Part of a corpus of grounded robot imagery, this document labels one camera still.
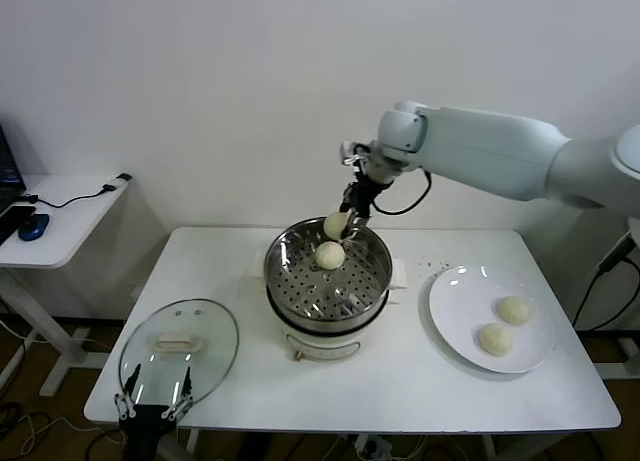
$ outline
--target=metal pot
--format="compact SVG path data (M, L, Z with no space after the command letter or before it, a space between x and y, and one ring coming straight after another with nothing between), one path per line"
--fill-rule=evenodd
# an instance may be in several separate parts
M343 241L345 261L327 271L315 262L325 241L324 218L301 221L271 244L265 258L267 295L289 326L315 336L344 336L375 319L388 297L391 255L366 227Z

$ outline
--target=robotic arm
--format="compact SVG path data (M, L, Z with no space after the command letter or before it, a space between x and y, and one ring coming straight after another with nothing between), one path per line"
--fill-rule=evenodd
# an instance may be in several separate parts
M350 225L365 224L375 197L414 169L509 199L558 199L640 218L640 126L569 139L534 119L400 102L382 116L377 140L343 143L341 151L356 171L340 206Z

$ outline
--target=floor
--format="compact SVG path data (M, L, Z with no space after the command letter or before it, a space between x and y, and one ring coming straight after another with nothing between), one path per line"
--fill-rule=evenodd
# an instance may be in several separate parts
M27 333L27 327L21 323L10 322L16 331ZM74 326L65 326L71 332ZM119 333L118 328L94 328L91 337L107 345L112 345ZM0 329L0 366L9 360L13 352L18 349L20 342ZM607 340L588 340L585 346L594 361L615 362L622 360L622 353L615 343ZM94 351L104 351L101 346L87 346ZM85 399L88 397L98 372L75 370L65 380L57 396L43 398L38 390L49 369L56 359L56 352L46 344L32 347L16 376L10 389L0 393L2 403L13 401L21 405L24 412L45 412L51 419L65 416L72 424L79 428L95 428L95 425L85 420L82 414ZM622 425L615 430L595 433L595 439L604 453L607 461L640 461L640 381L608 382L607 386L618 408L622 413ZM33 418L35 429L46 424L43 416ZM28 423L21 423L14 431L4 436L0 428L0 461L15 459L20 454L24 440L29 436ZM46 437L38 438L41 444L23 459L39 460L82 460L89 443L98 432L77 432L65 424L54 424ZM177 433L181 444L186 443L188 433ZM408 455L420 440L417 436L385 436L393 445L394 456ZM228 431L209 431L200 435L196 450L196 458L203 461L232 461L239 459L246 433ZM501 436L498 438L500 447L514 441L514 437ZM333 435L306 434L274 434L270 440L265 461L355 461L358 459L353 448L340 440L334 449L325 454L336 442ZM469 461L484 460L484 451L479 436L456 436L454 438L432 436L414 458L422 461L454 460L464 461L460 452L464 451ZM120 459L121 446L106 439L95 444L91 452L90 461L106 461ZM243 460L259 461L255 457L243 457ZM547 454L538 456L535 461L546 460L597 461L599 459L596 446L586 434L574 434L562 442L554 445Z

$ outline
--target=computer mouse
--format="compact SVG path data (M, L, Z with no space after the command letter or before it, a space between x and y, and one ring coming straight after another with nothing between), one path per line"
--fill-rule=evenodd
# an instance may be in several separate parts
M32 214L18 228L18 237L23 241L33 241L44 234L49 224L48 214Z

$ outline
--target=white table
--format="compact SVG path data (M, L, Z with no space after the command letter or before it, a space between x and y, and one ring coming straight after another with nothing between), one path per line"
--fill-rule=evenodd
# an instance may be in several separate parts
M54 203L76 196L94 194L102 185L113 179L114 175L104 176L63 176L31 175L24 176L29 194L37 194ZM126 189L124 187L107 192L92 199L83 199L62 208L55 209L42 203L35 207L38 213L51 216L44 235L30 242L22 241L13 233L0 245L0 292L7 304L20 314L34 330L25 340L29 349L37 334L42 335L59 352L60 357L42 385L40 395L53 396L66 373L71 368L98 369L104 366L105 353L88 353L77 341L87 336L89 330L80 328L73 338L69 336L29 294L28 288L21 282L19 273L13 268L54 269L65 265L87 239L113 203ZM0 387L7 381L22 356L21 349L7 363L0 373Z
M392 292L398 304L385 307L371 325L375 331L361 352L318 363L292 361L264 284L250 276L255 254L280 231L174 231L87 400L86 417L117 421L113 395L120 389L119 356L134 328L171 302L203 297L234 314L240 347L226 380L182 426L399 434L561 432L620 423L609 393L516 233L378 230L392 256L405 261L408 288ZM447 264L467 263L511 270L546 304L557 346L542 366L524 375L490 373L463 360L437 334L424 311L430 283Z

